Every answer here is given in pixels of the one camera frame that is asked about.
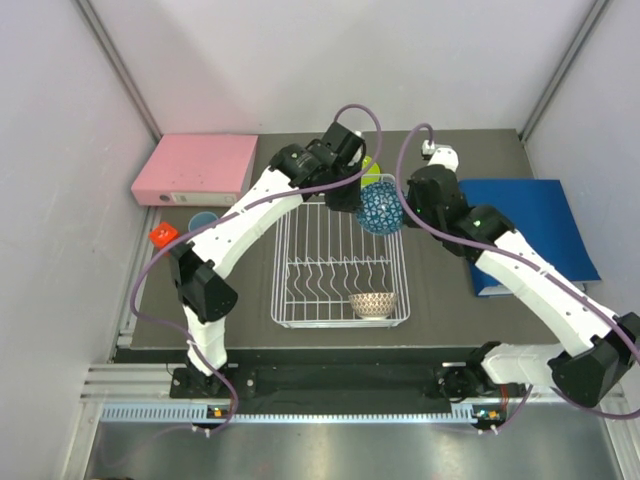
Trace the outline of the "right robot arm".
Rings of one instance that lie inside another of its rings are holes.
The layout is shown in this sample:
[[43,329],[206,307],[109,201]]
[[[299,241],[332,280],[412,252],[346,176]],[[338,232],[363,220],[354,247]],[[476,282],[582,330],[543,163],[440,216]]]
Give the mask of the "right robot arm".
[[487,396],[504,383],[553,389],[579,408],[594,408],[639,362],[639,316],[595,302],[538,254],[493,205],[469,204],[454,169],[417,170],[395,185],[406,222],[492,276],[555,335],[557,344],[487,348],[467,370],[469,388]]

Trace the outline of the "white wire dish rack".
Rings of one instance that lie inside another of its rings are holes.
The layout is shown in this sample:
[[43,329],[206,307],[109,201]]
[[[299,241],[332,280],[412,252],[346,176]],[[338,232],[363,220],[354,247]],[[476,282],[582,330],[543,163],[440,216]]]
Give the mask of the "white wire dish rack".
[[[390,318],[357,318],[351,294],[394,292]],[[411,312],[402,233],[373,235],[313,198],[276,224],[270,314],[285,328],[396,327]]]

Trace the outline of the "blue plastic cup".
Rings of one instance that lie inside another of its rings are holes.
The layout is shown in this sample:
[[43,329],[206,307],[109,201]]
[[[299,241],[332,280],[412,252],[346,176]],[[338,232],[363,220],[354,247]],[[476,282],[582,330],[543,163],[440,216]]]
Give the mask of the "blue plastic cup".
[[188,222],[188,231],[193,232],[208,225],[218,219],[218,216],[211,211],[201,211],[191,217]]

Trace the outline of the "red patterned white bowl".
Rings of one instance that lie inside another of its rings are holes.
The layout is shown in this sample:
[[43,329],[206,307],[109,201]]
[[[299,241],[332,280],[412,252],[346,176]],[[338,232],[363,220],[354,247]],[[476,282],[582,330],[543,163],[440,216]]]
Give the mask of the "red patterned white bowl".
[[363,320],[390,318],[397,305],[394,292],[370,292],[351,294],[348,297],[354,315]]

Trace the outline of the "lime green plate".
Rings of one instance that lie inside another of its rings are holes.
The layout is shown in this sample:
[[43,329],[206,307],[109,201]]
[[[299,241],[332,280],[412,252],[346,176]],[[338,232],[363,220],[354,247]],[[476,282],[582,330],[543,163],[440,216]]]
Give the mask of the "lime green plate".
[[381,169],[370,156],[365,156],[362,162],[362,170],[366,173],[361,177],[361,188],[377,183],[381,180]]

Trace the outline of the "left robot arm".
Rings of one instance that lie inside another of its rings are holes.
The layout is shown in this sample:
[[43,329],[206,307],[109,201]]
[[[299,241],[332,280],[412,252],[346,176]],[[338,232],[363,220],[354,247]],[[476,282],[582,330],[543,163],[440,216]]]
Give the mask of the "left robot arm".
[[172,281],[187,319],[191,381],[203,395],[216,396],[226,387],[225,319],[238,301],[226,278],[236,263],[273,224],[311,197],[307,189],[323,194],[338,211],[357,210],[359,181],[331,190],[326,186],[359,173],[365,153],[361,134],[338,122],[305,147],[287,145],[217,225],[169,251]]

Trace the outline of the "blue patterned bowl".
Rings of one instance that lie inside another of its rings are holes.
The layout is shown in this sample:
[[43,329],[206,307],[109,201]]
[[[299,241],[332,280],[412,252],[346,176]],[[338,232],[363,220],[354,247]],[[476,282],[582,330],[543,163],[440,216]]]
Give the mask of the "blue patterned bowl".
[[361,189],[360,199],[356,219],[365,231],[385,236],[402,229],[404,210],[393,183],[371,183]]

